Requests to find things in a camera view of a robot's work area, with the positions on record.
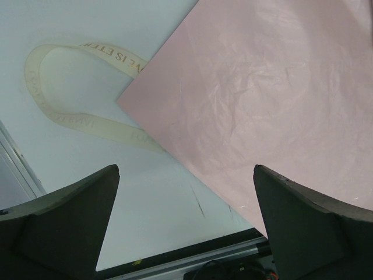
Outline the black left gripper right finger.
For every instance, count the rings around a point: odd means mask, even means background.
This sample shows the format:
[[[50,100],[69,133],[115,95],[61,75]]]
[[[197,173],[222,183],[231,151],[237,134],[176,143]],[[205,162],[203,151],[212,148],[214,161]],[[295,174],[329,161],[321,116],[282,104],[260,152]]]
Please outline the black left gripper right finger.
[[[372,211],[254,168],[280,279],[372,279]]]

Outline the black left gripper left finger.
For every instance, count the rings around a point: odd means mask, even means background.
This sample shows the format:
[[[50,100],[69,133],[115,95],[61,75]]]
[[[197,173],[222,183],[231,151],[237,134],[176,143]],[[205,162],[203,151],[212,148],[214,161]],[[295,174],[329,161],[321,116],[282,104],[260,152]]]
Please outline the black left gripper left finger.
[[[112,164],[1,210],[1,279],[94,279],[118,186]]]

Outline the pink wrapping paper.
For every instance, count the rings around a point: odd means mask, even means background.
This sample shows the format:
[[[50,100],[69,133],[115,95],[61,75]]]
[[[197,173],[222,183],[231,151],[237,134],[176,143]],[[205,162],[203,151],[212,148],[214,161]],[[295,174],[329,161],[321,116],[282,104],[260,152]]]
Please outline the pink wrapping paper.
[[[372,208],[371,1],[199,1],[118,105],[262,233],[258,164]]]

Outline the cream printed ribbon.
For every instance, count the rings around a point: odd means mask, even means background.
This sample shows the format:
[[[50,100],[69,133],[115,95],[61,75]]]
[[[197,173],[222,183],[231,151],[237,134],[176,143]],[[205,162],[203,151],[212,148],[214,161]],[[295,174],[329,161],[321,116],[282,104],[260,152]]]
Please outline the cream printed ribbon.
[[[24,77],[26,87],[41,112],[52,122],[118,143],[135,146],[153,152],[163,153],[164,149],[143,129],[107,118],[86,113],[66,113],[48,103],[41,87],[40,67],[44,58],[56,48],[81,50],[95,56],[125,75],[135,79],[147,61],[125,48],[112,44],[86,43],[79,45],[43,44],[33,49],[26,58]]]

